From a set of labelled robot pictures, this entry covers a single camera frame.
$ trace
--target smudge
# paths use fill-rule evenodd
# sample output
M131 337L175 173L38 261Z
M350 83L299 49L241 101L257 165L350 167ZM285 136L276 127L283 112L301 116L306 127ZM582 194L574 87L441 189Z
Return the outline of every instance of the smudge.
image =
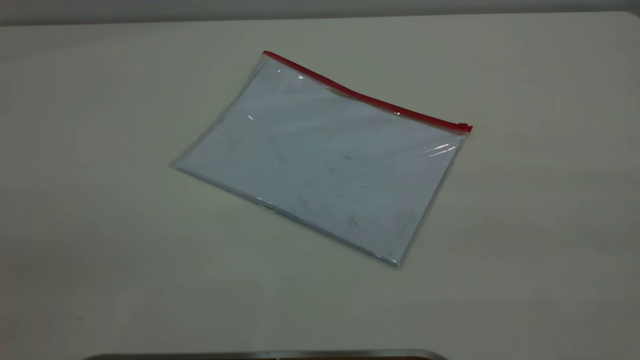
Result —
M356 221L356 215L347 216L347 225L351 227L358 226L358 222Z

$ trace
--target table surface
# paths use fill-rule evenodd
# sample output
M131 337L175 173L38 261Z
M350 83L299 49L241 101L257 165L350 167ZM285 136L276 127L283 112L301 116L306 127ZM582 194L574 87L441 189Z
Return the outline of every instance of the table surface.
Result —
M0 28L0 357L637 359L640 19ZM170 168L263 50L474 126L401 270Z

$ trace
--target gray wall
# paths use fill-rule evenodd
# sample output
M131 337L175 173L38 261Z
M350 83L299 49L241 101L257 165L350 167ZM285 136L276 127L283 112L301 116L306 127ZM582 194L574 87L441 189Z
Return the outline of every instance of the gray wall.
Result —
M640 0L4 0L0 25L630 10Z

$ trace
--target red zipper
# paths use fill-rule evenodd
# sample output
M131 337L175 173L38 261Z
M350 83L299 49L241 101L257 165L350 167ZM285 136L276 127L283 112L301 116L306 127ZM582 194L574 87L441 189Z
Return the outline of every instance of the red zipper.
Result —
M374 99L372 97L366 96L366 95L362 95L359 92L355 92L351 89L348 89L338 83L336 83L333 80L327 79L326 77L315 73L309 69L307 69L306 67L302 67L301 65L298 65L296 63L294 63L291 60L287 60L285 58L283 58L280 55L274 54L271 51L264 51L262 52L263 54L265 54L266 56L269 56L270 58L283 63L284 65L294 69L295 71L298 71L314 80L316 80L319 83L325 84L326 86L329 86L333 89L336 89L340 92L345 93L348 96L354 97L362 102L366 102L367 104L371 104L377 108L381 108L383 110L386 111L390 111L392 113L400 113L400 115L404 115L405 117L409 117L411 119L414 120L418 120L430 125L436 125L436 126L440 126L440 127L444 127L446 129L451 129L454 131L461 131L464 133L470 133L471 129L473 128L473 126L464 124L464 123L460 123L460 124L455 124L453 122L448 122L448 121L444 121L444 120L440 120L438 118L434 118L431 117L429 115L425 115L425 114L421 114L421 113L417 113L415 111L411 111L411 110L407 110L405 108L401 108L400 106L396 106L393 104L389 104L388 102L384 102L382 100L378 100L378 99Z

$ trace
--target zipper pouch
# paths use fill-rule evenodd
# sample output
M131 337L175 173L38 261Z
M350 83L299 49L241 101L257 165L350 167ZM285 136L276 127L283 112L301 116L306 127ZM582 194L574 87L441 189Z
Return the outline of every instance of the zipper pouch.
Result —
M399 266L471 128L265 51L176 167Z

